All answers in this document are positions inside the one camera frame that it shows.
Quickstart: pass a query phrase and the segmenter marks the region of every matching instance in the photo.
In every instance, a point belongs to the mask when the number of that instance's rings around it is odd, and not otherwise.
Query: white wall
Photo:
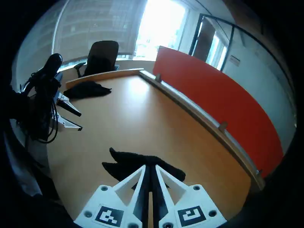
[[[230,55],[241,62],[236,66]],[[295,133],[295,119],[287,94],[276,76],[253,52],[233,41],[223,72],[241,85],[260,104],[273,123],[286,153]]]
[[[200,17],[199,12],[190,10],[189,17],[185,25],[184,34],[182,36],[179,46],[180,52],[189,54],[199,17]]]

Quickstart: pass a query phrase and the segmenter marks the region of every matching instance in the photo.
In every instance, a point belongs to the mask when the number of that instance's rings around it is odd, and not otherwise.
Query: black cloth
[[[82,99],[86,97],[101,97],[111,93],[111,89],[105,88],[93,81],[86,81],[63,92],[70,99]]]
[[[186,174],[182,170],[169,165],[159,157],[129,152],[116,152],[113,148],[110,148],[110,153],[117,163],[103,162],[102,165],[105,170],[118,181],[124,180],[143,165],[150,167],[159,165],[178,180],[185,180]],[[150,181],[149,186],[150,192],[152,192],[151,184],[152,181]]]

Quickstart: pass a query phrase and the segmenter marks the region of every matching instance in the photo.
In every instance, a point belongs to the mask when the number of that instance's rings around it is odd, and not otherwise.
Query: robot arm
[[[74,222],[83,228],[146,228],[150,180],[154,228],[218,227],[226,222],[201,185],[187,186],[158,165],[143,165],[114,187],[99,186]],[[135,185],[126,201],[127,190]]]

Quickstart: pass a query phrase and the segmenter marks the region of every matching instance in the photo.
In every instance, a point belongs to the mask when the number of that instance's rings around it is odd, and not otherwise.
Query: window
[[[155,61],[159,46],[177,50],[186,16],[186,9],[172,0],[148,0],[133,59]]]
[[[227,47],[215,32],[206,63],[220,70],[223,65],[226,52]]]

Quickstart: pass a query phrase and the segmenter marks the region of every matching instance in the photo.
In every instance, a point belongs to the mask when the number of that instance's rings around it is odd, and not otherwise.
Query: black office chair
[[[79,69],[85,63],[79,63],[74,66],[78,77],[81,78],[92,74],[117,70],[119,65],[115,65],[115,61],[118,55],[118,48],[119,46],[116,41],[108,40],[93,43],[88,55],[87,68],[84,74],[81,75]]]

